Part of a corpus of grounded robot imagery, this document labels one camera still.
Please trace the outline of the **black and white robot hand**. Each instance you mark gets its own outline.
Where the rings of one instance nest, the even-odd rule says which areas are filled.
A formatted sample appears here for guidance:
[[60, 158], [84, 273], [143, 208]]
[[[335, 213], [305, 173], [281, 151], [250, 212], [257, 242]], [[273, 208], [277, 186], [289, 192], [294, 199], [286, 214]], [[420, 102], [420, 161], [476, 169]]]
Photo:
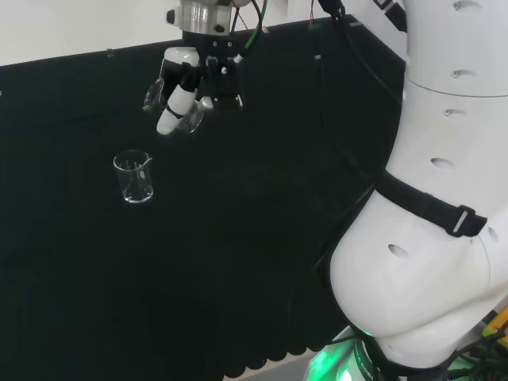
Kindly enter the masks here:
[[189, 45], [164, 51], [153, 97], [144, 105], [160, 109], [156, 131], [162, 136], [183, 127], [192, 110], [239, 110], [243, 107], [239, 59], [241, 49], [231, 37], [183, 34]]

